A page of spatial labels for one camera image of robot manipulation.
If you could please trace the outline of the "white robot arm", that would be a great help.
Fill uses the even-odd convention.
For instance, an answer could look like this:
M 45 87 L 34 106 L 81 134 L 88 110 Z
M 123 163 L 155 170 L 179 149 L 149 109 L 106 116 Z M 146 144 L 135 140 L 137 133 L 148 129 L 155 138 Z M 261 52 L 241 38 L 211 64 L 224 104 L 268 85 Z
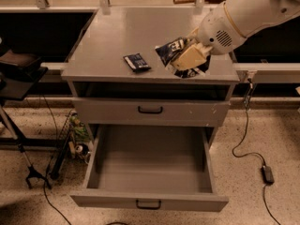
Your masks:
M 226 0 L 213 8 L 189 35 L 191 43 L 171 65 L 178 70 L 200 66 L 210 55 L 229 53 L 264 28 L 300 13 L 300 0 Z

